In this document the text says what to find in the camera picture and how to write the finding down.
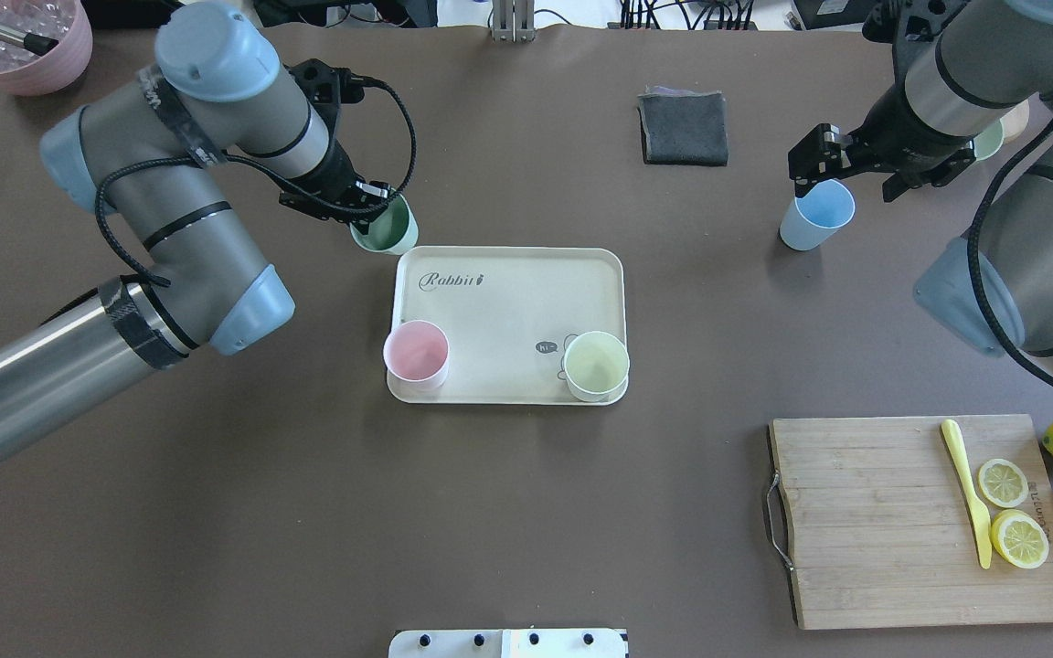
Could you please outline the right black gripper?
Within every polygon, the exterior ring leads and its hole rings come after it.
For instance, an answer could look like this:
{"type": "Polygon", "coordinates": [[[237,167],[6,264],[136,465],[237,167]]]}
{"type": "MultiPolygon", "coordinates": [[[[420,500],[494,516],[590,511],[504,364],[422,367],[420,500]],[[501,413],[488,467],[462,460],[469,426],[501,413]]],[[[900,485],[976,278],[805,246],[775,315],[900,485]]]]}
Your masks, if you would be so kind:
{"type": "Polygon", "coordinates": [[[816,184],[860,174],[887,174],[886,203],[908,190],[942,187],[976,162],[973,139],[929,128],[893,87],[869,109],[859,128],[845,133],[819,123],[787,154],[795,198],[816,184]]]}

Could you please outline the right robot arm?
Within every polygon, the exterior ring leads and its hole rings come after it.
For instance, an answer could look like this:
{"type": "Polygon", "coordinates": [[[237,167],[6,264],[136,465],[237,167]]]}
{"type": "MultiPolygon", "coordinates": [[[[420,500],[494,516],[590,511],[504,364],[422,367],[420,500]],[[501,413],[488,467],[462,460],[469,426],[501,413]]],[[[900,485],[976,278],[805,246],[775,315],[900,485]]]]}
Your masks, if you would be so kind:
{"type": "Polygon", "coordinates": [[[1037,97],[1048,125],[1008,157],[914,296],[1053,387],[1053,1],[877,1],[862,32],[891,45],[894,82],[857,128],[816,125],[789,152],[795,195],[860,174],[885,175],[888,202],[948,185],[984,129],[1037,97]]]}

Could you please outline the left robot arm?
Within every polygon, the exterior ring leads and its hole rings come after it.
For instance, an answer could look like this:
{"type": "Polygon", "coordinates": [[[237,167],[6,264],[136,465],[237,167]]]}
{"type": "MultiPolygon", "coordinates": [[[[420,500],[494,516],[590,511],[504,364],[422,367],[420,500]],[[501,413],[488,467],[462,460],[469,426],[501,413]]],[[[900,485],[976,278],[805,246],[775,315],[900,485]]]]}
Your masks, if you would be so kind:
{"type": "Polygon", "coordinates": [[[130,267],[0,348],[0,463],[154,372],[212,346],[237,354],[295,302],[210,171],[255,168],[285,207],[389,225],[404,187],[367,182],[339,112],[384,80],[318,59],[283,64],[238,9],[193,3],[157,29],[154,62],[40,142],[49,178],[130,267]]]}

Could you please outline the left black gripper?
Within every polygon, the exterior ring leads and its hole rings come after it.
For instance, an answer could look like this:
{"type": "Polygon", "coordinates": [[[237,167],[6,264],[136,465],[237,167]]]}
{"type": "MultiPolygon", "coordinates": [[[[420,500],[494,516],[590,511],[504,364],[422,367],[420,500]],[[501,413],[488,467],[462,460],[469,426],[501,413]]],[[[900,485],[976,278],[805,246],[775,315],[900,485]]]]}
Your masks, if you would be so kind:
{"type": "Polygon", "coordinates": [[[396,199],[396,190],[383,182],[367,182],[357,174],[335,139],[317,167],[290,183],[292,186],[282,187],[279,194],[282,206],[343,224],[371,224],[396,199]]]}

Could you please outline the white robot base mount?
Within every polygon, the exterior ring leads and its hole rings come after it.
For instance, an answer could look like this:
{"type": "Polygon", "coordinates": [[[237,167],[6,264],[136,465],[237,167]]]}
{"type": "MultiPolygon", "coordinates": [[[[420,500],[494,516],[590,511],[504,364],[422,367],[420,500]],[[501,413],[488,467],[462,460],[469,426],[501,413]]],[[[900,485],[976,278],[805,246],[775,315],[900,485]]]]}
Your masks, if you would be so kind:
{"type": "Polygon", "coordinates": [[[617,629],[406,630],[394,634],[388,657],[628,657],[617,629]]]}

